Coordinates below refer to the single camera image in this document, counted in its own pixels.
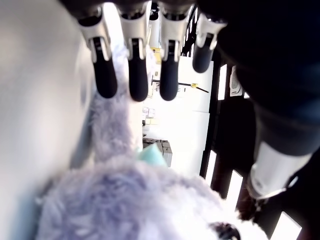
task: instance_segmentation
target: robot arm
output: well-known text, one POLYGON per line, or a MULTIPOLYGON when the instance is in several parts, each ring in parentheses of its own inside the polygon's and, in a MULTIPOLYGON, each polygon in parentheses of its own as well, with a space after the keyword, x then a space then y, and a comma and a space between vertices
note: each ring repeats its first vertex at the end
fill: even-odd
MULTIPOLYGON (((130 94, 134 100, 142 102, 148 94, 145 1, 61 1, 78 20, 92 53, 97 90, 105 98, 116 94, 117 80, 101 4, 116 4, 128 48, 130 94)), ((163 48, 160 94, 167 101, 177 94, 180 49, 186 32, 186 17, 193 3, 195 0, 159 2, 163 48)), ((217 0, 214 3, 198 0, 197 4, 202 13, 193 68, 198 73, 207 70, 219 37, 218 49, 237 65, 237 77, 255 106, 255 163, 248 179, 248 190, 255 199, 269 198, 293 183, 295 173, 308 163, 320 146, 320 73, 317 71, 320 54, 312 52, 312 49, 319 49, 320 23, 317 24, 316 14, 300 16, 299 9, 288 16, 284 14, 288 12, 286 6, 281 4, 275 7, 272 3, 263 5, 250 0, 217 0), (271 19, 273 12, 280 14, 271 19), (297 29, 292 27, 291 20, 308 29, 313 27, 314 34, 307 32, 303 37, 293 37, 297 29)))
MULTIPOLYGON (((133 100, 142 102, 148 95, 146 69, 146 1, 145 0, 62 0, 62 4, 78 20, 91 50, 97 91, 104 98, 117 92, 110 37, 104 21, 103 2, 113 2, 119 12, 124 41, 128 49, 129 89, 133 100)), ((178 91, 178 65, 182 39, 186 32, 188 10, 194 0, 159 2, 161 7, 161 88, 164 100, 173 100, 178 91)))

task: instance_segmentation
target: light fixture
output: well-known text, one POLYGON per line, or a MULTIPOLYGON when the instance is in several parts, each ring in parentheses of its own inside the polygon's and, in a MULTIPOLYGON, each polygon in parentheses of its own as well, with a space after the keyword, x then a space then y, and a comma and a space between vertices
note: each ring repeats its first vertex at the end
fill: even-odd
POLYGON ((228 194, 226 196, 226 204, 233 211, 236 209, 239 193, 241 190, 243 177, 235 170, 232 171, 228 194))
POLYGON ((194 12, 194 23, 197 22, 197 19, 198 19, 198 8, 196 8, 194 12))
POLYGON ((206 169, 206 174, 205 174, 205 182, 210 186, 212 182, 212 177, 214 175, 214 170, 215 170, 215 164, 216 164, 216 157, 217 154, 214 151, 210 151, 210 156, 209 156, 209 163, 208 167, 206 169))
POLYGON ((283 211, 270 240, 296 240, 301 229, 302 227, 283 211))
POLYGON ((195 45, 195 44, 192 44, 192 46, 191 46, 191 57, 194 56, 194 45, 195 45))
POLYGON ((220 67, 220 78, 219 78, 219 89, 218 89, 218 100, 225 99, 226 93, 226 78, 227 78, 227 64, 220 67))

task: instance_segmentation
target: black plastic eye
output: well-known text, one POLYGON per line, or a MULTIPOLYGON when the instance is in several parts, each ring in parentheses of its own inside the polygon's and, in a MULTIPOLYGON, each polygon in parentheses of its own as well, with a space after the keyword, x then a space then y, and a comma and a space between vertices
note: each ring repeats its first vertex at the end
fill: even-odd
POLYGON ((215 222, 209 226, 218 233, 221 240, 241 240, 240 234, 234 225, 224 222, 215 222))

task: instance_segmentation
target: teal fabric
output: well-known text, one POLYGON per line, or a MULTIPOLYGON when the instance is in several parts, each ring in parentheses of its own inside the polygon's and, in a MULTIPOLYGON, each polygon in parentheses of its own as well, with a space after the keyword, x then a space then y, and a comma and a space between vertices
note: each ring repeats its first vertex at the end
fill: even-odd
POLYGON ((168 166, 156 143, 140 151, 138 153, 138 159, 152 166, 168 166))

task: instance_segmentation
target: plush toy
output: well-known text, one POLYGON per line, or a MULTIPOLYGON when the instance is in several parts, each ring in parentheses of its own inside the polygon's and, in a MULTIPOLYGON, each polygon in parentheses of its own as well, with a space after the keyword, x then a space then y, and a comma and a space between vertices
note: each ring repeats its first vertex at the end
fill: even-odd
POLYGON ((67 172, 43 198, 36 239, 266 240, 201 177, 178 175, 154 146, 137 150, 128 125, 124 46, 113 61, 118 92, 112 99, 96 95, 92 103, 95 164, 67 172))

